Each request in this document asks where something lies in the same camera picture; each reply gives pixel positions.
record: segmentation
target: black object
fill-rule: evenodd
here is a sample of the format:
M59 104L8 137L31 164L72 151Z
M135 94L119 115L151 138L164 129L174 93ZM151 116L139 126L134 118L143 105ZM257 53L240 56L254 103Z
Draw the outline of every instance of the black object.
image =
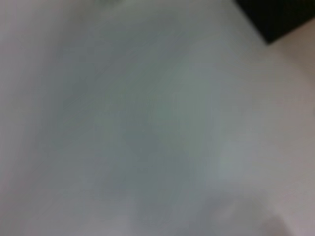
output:
M269 44L315 17L315 0L235 0Z

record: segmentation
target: dark object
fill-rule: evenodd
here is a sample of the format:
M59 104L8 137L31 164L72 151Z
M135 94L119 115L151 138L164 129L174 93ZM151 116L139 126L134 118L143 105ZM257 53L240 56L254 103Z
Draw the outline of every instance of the dark object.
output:
M315 0L236 0L267 43L315 17Z

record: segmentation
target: white wall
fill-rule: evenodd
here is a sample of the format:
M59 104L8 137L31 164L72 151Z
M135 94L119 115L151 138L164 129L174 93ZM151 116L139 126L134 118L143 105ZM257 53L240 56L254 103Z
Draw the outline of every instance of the white wall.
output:
M229 1L95 21L66 47L33 44L36 27L2 44L7 235L176 234L221 180L262 190L313 235L314 22L267 47Z

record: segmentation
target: white surface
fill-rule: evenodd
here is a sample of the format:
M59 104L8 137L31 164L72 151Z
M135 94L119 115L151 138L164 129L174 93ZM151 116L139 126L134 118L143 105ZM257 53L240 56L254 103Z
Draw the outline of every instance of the white surface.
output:
M40 79L1 75L21 78L1 94L1 235L173 232L218 180L314 235L315 24L267 47L232 3L206 2L119 8Z

